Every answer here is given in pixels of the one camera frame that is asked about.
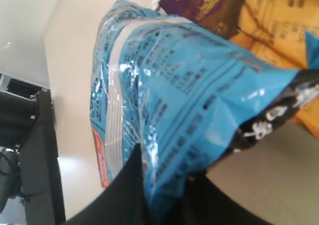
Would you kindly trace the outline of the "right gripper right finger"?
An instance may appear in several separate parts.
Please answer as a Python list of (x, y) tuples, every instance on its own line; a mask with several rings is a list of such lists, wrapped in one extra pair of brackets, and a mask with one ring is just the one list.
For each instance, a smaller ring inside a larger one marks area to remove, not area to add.
[(224, 194), (204, 172), (189, 176), (171, 210), (173, 225), (268, 225)]

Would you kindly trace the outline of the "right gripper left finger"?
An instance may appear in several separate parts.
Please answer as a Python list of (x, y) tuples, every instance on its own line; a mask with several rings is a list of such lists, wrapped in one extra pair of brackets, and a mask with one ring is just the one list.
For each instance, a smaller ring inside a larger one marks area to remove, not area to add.
[(153, 225), (145, 203), (141, 146), (133, 152), (110, 186), (66, 225)]

